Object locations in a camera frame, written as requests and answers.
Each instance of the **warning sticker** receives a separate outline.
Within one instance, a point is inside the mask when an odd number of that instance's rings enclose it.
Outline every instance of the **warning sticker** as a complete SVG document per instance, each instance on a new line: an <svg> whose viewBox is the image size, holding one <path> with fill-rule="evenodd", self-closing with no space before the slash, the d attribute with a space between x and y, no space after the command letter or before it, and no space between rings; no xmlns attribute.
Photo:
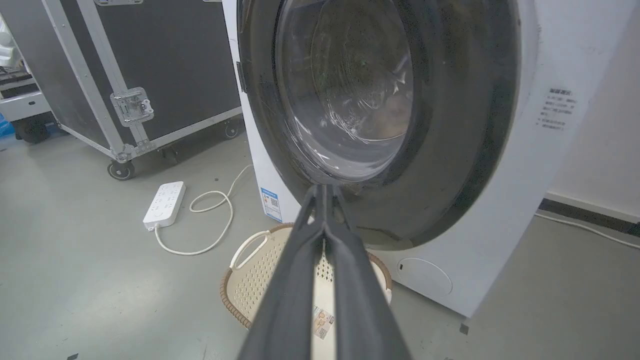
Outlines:
<svg viewBox="0 0 640 360"><path fill-rule="evenodd" d="M577 110L578 101L571 90L550 88L536 125L554 131L564 131Z"/></svg>
<svg viewBox="0 0 640 360"><path fill-rule="evenodd" d="M278 195L272 193L269 190L262 190L262 204L264 205L264 213L268 216L282 222L282 214L280 213L280 202L278 201Z"/></svg>
<svg viewBox="0 0 640 360"><path fill-rule="evenodd" d="M327 313L324 309L314 306L314 335L324 340L334 321L333 315Z"/></svg>

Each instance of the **cable on floor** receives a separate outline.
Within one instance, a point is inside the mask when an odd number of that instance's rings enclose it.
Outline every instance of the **cable on floor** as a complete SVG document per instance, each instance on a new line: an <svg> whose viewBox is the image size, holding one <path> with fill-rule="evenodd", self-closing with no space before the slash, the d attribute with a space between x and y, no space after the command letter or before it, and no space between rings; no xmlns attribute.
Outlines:
<svg viewBox="0 0 640 360"><path fill-rule="evenodd" d="M554 218L554 217L548 217L546 215L542 215L542 214L535 214L537 217L539 218L545 218L547 220L551 220L551 221L555 221L555 222L559 222L560 224L565 224L565 225L570 225L570 226L575 226L575 227L579 227L581 229L584 229L586 231L590 231L594 234L600 235L603 238L607 238L609 240L615 241L616 243L620 243L622 245L626 245L628 247L632 247L634 249L638 249L640 250L640 245L636 245L636 244L632 244L632 243L628 243L626 241L622 241L620 239L616 239L613 236L607 235L603 232L597 231L596 229L593 229L592 227L588 227L588 226L584 226L582 224L578 224L577 222L572 222L572 221L567 221L567 220L562 220L562 219L558 219L558 218Z"/></svg>
<svg viewBox="0 0 640 360"><path fill-rule="evenodd" d="M213 190L210 192L205 192L201 195L199 195L198 197L196 197L195 199L193 199L193 201L191 202L191 204L189 205L189 210L192 213L204 213L205 211L209 211L209 210L213 210L215 208L217 208L218 206L224 204L225 202L229 203L229 221L227 222L227 226L225 226L225 229L222 230L222 233L220 234L220 236L218 237L218 239L216 241L213 242L213 244L209 245L207 248L202 249L200 251L194 251L194 252L182 252L182 251L176 251L176 250L172 250L169 249L167 246L165 246L162 243L162 240L160 240L160 233L158 231L159 226L156 225L156 227L154 228L154 231L156 233L156 239L158 240L158 244L160 244L160 246L162 246L162 248L164 250L167 250L168 252L171 252L172 254L176 254L176 255L185 255L185 256L193 256L193 255L200 255L204 252L207 252L211 249L213 249L214 246L216 246L220 240L222 240L222 237L224 237L224 235L227 233L227 230L229 229L229 226L231 225L231 221L234 219L234 207L233 205L231 205L231 200L229 200L229 197L231 196L231 191L234 189L234 185L236 184L236 181L238 181L238 179L242 176L242 174L244 173L244 171L250 167L252 167L253 165L247 165L244 167L244 169L242 169L242 171L240 171L240 174L238 174L238 176L236 176L236 179L234 180L233 183L231 183L231 187L229 188L229 191L227 193L223 193L223 192L219 192L217 190ZM221 200L219 203L215 204L214 206L209 206L208 208L205 209L200 209L200 210L196 210L193 208L193 205L200 199L202 199L203 197L210 195L210 194L220 194L224 197L223 200Z"/></svg>

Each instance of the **basket handle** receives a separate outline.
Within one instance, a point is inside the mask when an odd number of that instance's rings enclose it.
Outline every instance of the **basket handle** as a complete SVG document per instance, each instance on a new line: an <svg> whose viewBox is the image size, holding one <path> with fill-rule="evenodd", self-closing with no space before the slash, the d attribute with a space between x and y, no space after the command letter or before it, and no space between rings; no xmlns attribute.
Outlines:
<svg viewBox="0 0 640 360"><path fill-rule="evenodd" d="M251 260L251 258L264 246L264 244L267 243L267 240L269 240L269 235L271 234L271 232L267 231L260 231L259 233L255 233L251 236L249 236L249 238L247 240L245 240L242 245L240 245L240 247L236 250L236 253L234 254L234 257L231 258L231 265L229 265L229 267L231 268L231 270L238 270L241 267L244 266L244 264L247 263L247 261ZM246 259L244 259L244 261L242 263L240 263L240 265L236 265L237 261L238 261L238 257L240 256L240 254L242 254L242 252L249 246L251 245L251 243L253 243L256 239L260 238L264 236L264 240L262 241L262 243L260 245L258 245L258 247L251 253L249 254L249 256L246 257Z"/></svg>

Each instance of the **black road case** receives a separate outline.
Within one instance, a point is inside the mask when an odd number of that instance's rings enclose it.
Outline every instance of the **black road case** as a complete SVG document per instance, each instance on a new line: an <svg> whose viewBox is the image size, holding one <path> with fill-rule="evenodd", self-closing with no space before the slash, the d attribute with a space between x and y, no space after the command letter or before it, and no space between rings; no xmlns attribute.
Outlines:
<svg viewBox="0 0 640 360"><path fill-rule="evenodd" d="M4 0L0 13L60 127L108 155L114 178L242 112L221 3Z"/></svg>

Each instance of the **power outlet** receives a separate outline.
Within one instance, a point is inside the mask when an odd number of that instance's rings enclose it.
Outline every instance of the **power outlet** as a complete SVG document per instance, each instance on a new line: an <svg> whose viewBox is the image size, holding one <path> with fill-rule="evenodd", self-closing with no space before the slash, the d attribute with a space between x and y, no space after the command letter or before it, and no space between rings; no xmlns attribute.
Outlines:
<svg viewBox="0 0 640 360"><path fill-rule="evenodd" d="M156 225L165 227L175 222L186 188L183 181L160 185L142 220L148 231L153 231Z"/></svg>

